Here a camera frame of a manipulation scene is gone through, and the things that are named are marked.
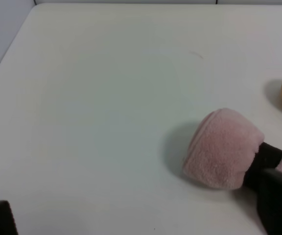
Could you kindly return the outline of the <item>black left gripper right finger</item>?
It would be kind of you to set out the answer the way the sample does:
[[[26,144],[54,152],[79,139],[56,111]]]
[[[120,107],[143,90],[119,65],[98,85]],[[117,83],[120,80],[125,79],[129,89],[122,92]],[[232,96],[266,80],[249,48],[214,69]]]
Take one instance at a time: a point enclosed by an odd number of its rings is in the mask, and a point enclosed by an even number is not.
[[[257,213],[269,235],[282,235],[282,150],[262,143],[244,177],[257,194]]]

